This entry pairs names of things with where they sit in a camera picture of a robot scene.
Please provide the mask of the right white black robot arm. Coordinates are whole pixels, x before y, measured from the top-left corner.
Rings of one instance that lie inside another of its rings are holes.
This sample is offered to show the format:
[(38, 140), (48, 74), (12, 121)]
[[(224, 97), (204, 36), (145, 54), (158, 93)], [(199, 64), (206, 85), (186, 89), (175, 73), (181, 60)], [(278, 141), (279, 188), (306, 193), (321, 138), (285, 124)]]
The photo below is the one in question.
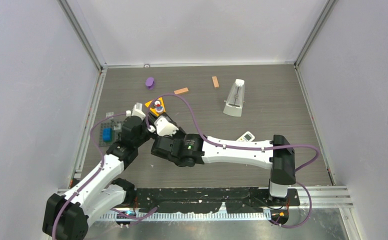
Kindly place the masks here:
[(270, 170), (267, 198), (273, 205), (281, 205), (288, 197), (288, 187), (296, 183), (295, 151), (282, 135), (264, 141), (223, 140), (193, 133), (182, 138), (159, 136), (151, 154), (179, 167), (234, 163)]

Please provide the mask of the white printed card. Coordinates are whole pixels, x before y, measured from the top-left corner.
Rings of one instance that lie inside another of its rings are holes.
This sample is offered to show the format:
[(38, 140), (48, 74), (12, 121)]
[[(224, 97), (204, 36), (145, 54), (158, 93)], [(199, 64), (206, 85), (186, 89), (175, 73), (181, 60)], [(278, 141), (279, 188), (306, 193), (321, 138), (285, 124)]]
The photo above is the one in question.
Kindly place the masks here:
[(255, 139), (255, 136), (250, 131), (246, 131), (236, 141), (237, 142), (252, 142), (254, 139)]

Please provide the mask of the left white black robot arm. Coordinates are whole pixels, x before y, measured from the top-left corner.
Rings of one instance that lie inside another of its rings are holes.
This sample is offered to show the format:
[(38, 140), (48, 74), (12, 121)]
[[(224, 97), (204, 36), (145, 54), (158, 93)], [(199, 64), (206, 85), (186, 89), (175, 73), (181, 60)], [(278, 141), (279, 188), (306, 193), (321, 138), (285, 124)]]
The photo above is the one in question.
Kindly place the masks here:
[(42, 231), (54, 240), (83, 240), (89, 228), (117, 205), (135, 202), (135, 186), (118, 176), (136, 159), (138, 148), (156, 136), (157, 117), (132, 112), (121, 126), (120, 138), (102, 154), (98, 165), (64, 194), (52, 194)]

